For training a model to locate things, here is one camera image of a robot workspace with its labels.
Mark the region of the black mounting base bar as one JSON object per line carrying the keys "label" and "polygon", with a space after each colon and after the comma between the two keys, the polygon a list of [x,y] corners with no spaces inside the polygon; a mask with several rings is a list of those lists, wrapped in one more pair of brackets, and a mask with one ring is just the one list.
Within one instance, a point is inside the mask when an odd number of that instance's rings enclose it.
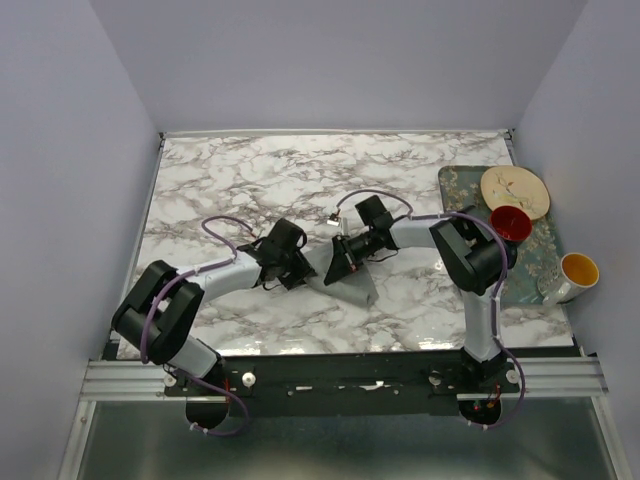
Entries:
{"label": "black mounting base bar", "polygon": [[203,385],[179,373],[168,397],[193,412],[254,417],[431,414],[519,391],[505,355],[483,364],[461,350],[228,357]]}

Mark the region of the beige floral plate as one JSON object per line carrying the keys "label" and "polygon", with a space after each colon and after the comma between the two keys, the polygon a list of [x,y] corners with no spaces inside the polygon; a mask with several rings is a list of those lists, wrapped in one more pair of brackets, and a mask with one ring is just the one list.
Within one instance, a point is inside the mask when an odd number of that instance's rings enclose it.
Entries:
{"label": "beige floral plate", "polygon": [[531,171],[513,165],[487,169],[480,180],[480,191],[491,211],[501,206],[513,206],[531,220],[544,217],[551,206],[544,182]]}

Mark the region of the white mug yellow inside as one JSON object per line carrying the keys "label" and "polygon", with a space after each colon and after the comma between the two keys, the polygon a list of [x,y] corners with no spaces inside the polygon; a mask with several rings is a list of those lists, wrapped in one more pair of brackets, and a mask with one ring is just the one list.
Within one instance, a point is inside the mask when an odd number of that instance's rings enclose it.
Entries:
{"label": "white mug yellow inside", "polygon": [[596,263],[582,253],[568,253],[537,280],[544,306],[564,304],[594,287],[600,279]]}

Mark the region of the aluminium frame rail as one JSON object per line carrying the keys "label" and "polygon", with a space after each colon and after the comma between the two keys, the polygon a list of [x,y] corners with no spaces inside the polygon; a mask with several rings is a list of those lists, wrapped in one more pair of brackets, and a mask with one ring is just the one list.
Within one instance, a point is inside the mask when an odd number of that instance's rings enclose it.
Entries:
{"label": "aluminium frame rail", "polygon": [[527,398],[589,398],[609,392],[596,357],[523,358]]}

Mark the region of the grey cloth napkin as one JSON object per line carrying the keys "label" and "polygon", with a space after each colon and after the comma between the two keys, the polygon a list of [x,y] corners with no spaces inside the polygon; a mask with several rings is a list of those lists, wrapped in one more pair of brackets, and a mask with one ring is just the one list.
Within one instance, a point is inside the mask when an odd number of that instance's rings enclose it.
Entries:
{"label": "grey cloth napkin", "polygon": [[303,254],[316,272],[314,277],[305,280],[314,291],[360,308],[369,308],[378,300],[378,290],[366,266],[334,284],[324,284],[332,256],[331,242],[305,250]]}

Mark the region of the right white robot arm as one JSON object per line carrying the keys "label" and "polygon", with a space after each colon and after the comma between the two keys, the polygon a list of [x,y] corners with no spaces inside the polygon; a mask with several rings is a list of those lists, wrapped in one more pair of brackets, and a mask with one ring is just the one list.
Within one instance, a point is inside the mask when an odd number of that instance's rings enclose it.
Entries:
{"label": "right white robot arm", "polygon": [[379,196],[356,205],[367,230],[332,238],[332,257],[324,278],[332,285],[356,273],[370,257],[386,249],[429,248],[438,251],[447,274],[461,291],[465,309],[463,352],[472,360],[460,367],[460,379],[480,392],[496,380],[492,360],[501,355],[498,302],[512,266],[512,255],[499,234],[472,207],[395,218]]}

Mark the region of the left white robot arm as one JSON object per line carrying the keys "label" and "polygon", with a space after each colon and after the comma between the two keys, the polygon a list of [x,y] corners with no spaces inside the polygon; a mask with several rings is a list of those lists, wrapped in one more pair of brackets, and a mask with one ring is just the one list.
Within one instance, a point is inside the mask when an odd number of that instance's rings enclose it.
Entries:
{"label": "left white robot arm", "polygon": [[291,290],[315,274],[302,253],[303,229],[278,220],[269,233],[236,247],[208,227],[202,229],[230,249],[226,258],[185,268],[163,260],[152,262],[115,311],[111,328],[134,345],[143,363],[169,366],[187,374],[188,384],[201,395],[214,393],[222,380],[221,355],[191,335],[200,307],[235,291],[274,280]]}

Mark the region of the black mug red inside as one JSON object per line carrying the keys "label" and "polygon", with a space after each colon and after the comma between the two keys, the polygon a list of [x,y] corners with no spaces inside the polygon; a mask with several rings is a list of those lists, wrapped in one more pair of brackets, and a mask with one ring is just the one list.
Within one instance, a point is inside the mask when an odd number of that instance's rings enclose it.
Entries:
{"label": "black mug red inside", "polygon": [[489,221],[505,243],[508,268],[512,269],[517,262],[519,246],[533,231],[532,221],[523,210],[510,205],[496,208]]}

